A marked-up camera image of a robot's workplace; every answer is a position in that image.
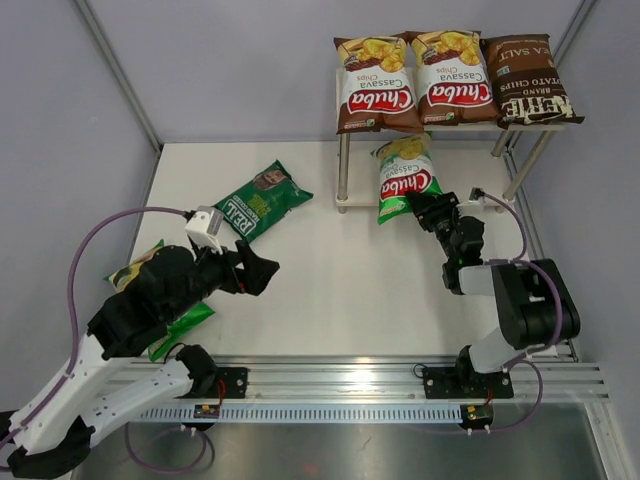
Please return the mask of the green chuba bag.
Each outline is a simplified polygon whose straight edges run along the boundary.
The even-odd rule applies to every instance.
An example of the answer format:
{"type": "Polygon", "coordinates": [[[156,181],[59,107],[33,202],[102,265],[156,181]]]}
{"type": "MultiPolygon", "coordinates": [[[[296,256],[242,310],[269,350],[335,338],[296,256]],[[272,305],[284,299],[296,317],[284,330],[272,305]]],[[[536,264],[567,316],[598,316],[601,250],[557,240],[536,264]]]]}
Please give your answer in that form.
{"type": "Polygon", "coordinates": [[[408,193],[443,193],[429,154],[430,146],[430,136],[423,133],[388,141],[371,152],[379,169],[378,225],[411,212],[408,193]]]}
{"type": "MultiPolygon", "coordinates": [[[[132,260],[128,265],[106,276],[104,280],[113,287],[115,293],[120,293],[139,275],[141,266],[164,246],[164,240],[160,239],[152,248],[132,260]]],[[[148,359],[156,362],[164,358],[184,335],[214,315],[215,311],[206,303],[197,303],[182,317],[170,324],[163,337],[147,348],[148,359]]]]}

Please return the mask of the dark green Real chips bag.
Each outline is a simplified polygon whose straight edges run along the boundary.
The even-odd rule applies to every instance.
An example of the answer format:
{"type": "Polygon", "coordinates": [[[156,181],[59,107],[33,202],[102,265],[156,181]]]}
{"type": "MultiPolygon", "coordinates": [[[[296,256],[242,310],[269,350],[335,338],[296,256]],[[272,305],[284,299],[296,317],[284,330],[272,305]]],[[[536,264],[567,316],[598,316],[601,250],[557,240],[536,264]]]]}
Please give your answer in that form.
{"type": "Polygon", "coordinates": [[[225,196],[214,208],[226,223],[248,243],[272,228],[288,213],[312,200],[314,194],[301,188],[279,161],[225,196]]]}

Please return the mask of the brown Chuba bag back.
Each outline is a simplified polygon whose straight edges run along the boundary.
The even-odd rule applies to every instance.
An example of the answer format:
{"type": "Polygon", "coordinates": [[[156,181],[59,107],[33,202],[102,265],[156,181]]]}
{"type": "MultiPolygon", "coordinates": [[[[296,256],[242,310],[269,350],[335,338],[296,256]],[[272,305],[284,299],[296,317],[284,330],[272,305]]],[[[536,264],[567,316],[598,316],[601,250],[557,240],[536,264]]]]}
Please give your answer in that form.
{"type": "Polygon", "coordinates": [[[415,91],[425,126],[498,120],[478,31],[410,31],[408,38],[416,58],[415,91]]]}

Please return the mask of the brown chuba bag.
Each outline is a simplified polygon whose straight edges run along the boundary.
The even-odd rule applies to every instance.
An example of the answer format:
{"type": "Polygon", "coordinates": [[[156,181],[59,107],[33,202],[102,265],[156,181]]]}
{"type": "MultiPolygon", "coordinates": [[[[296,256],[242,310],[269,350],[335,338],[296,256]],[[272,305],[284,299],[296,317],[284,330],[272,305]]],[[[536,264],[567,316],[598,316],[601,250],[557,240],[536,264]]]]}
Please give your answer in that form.
{"type": "Polygon", "coordinates": [[[405,33],[334,39],[342,64],[339,134],[423,130],[406,70],[407,40],[405,33]]]}
{"type": "Polygon", "coordinates": [[[425,126],[498,120],[478,31],[410,31],[408,38],[416,58],[415,91],[425,126]]]}

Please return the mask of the brown Chuba bag front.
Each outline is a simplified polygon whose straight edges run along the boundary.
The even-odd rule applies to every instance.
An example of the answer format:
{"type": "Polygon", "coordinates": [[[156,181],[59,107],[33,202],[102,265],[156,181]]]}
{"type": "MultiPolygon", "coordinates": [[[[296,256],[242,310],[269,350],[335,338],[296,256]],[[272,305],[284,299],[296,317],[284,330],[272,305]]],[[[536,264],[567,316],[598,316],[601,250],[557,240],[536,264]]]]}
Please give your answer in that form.
{"type": "Polygon", "coordinates": [[[423,130],[406,70],[407,40],[405,33],[334,39],[342,64],[339,134],[423,130]]]}

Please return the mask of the brown Kettle chips bag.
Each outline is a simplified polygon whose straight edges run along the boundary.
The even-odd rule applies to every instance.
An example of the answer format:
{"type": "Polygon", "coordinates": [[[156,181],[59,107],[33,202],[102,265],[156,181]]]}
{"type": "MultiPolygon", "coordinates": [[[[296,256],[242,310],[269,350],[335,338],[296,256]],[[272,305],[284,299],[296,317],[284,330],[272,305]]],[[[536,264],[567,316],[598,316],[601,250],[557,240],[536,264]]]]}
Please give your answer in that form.
{"type": "Polygon", "coordinates": [[[584,121],[559,77],[547,34],[483,38],[480,49],[501,128],[584,121]]]}

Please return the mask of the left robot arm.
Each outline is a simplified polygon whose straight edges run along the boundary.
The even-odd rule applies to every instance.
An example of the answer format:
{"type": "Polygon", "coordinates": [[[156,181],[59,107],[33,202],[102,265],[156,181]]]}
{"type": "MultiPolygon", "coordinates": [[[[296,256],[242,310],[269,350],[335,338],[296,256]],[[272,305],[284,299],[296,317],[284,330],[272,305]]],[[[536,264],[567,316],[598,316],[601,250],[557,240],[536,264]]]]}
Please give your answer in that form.
{"type": "Polygon", "coordinates": [[[122,390],[101,395],[104,384],[163,338],[171,324],[214,291],[260,295],[278,262],[257,256],[245,241],[233,251],[196,253],[165,246],[142,263],[123,291],[109,297],[87,325],[77,358],[63,366],[59,391],[43,409],[42,396],[1,415],[1,442],[13,443],[9,471],[16,478],[56,479],[137,415],[173,398],[220,392],[219,368],[199,345],[122,390]]]}

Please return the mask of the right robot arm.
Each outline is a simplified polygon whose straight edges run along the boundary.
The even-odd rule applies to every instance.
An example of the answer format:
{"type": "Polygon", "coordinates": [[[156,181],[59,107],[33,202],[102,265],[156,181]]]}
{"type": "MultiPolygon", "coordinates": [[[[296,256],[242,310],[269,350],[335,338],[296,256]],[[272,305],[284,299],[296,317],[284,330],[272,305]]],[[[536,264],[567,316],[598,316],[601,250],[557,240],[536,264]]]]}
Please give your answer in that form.
{"type": "Polygon", "coordinates": [[[454,193],[410,192],[407,200],[421,228],[445,255],[442,277],[453,294],[494,300],[498,325],[464,347],[451,366],[423,366],[429,400],[511,399],[510,370],[527,356],[571,340],[581,330],[577,307],[551,259],[485,260],[484,224],[460,213],[454,193]]]}

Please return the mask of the white two-tier shelf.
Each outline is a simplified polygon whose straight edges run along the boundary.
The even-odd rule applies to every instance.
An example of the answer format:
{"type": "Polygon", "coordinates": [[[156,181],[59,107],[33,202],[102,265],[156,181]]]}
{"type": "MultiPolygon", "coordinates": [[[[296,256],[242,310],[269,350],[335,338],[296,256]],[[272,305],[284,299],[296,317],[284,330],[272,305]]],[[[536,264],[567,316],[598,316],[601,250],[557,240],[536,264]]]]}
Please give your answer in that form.
{"type": "MultiPolygon", "coordinates": [[[[436,178],[446,191],[456,192],[467,209],[493,209],[489,200],[468,200],[474,187],[507,203],[515,200],[531,170],[564,124],[511,125],[492,123],[432,126],[429,153],[436,178]]],[[[377,207],[379,172],[371,151],[401,134],[394,131],[341,134],[337,147],[335,204],[349,208],[377,207]]]]}

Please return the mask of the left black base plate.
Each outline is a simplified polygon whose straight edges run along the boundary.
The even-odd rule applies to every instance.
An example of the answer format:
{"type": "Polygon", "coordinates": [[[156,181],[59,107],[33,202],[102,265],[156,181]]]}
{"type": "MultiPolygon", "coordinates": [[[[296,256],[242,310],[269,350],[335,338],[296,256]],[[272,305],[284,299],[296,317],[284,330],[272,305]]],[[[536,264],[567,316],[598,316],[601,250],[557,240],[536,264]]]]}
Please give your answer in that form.
{"type": "Polygon", "coordinates": [[[212,386],[202,395],[203,399],[244,399],[248,388],[249,369],[245,367],[221,367],[212,386]]]}

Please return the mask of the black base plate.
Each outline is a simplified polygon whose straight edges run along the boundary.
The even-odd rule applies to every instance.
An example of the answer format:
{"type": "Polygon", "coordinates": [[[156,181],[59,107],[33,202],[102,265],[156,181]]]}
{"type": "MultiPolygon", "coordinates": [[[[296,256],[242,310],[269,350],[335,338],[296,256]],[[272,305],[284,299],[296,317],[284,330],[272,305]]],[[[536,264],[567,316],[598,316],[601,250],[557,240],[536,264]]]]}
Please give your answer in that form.
{"type": "Polygon", "coordinates": [[[203,399],[244,399],[248,388],[249,369],[245,367],[221,367],[212,386],[202,395],[203,399]]]}
{"type": "Polygon", "coordinates": [[[514,397],[511,378],[502,372],[461,374],[454,367],[423,369],[425,396],[429,400],[507,400],[514,397]]]}

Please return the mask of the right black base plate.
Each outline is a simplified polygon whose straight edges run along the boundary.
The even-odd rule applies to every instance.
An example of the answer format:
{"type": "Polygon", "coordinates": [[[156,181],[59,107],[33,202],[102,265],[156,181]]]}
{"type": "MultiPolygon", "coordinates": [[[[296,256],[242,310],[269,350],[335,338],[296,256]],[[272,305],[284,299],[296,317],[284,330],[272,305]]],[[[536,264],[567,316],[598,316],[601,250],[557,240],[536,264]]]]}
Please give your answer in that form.
{"type": "Polygon", "coordinates": [[[425,396],[429,400],[507,400],[514,397],[511,378],[502,372],[461,374],[454,367],[423,369],[425,396]]]}

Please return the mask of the aluminium mounting rail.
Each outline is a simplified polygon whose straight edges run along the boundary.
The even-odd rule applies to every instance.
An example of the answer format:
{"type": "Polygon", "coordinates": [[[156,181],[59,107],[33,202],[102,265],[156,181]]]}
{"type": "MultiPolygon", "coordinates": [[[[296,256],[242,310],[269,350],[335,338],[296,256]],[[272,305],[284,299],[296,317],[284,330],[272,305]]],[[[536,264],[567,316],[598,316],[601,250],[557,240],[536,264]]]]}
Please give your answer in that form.
{"type": "MultiPolygon", "coordinates": [[[[224,399],[220,423],[440,423],[461,420],[462,398],[429,399],[417,374],[435,357],[224,357],[248,371],[241,399],[224,399]]],[[[606,403],[600,368],[567,355],[542,356],[511,370],[509,404],[606,403]]]]}

